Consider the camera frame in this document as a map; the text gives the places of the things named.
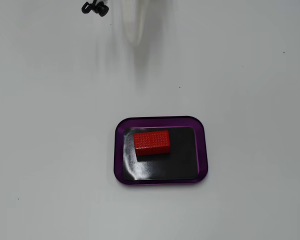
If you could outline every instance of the white surface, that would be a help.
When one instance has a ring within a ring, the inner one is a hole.
[[[0,240],[300,240],[300,0],[151,0],[136,49],[83,4],[0,1]],[[121,185],[117,124],[179,115],[206,179]]]

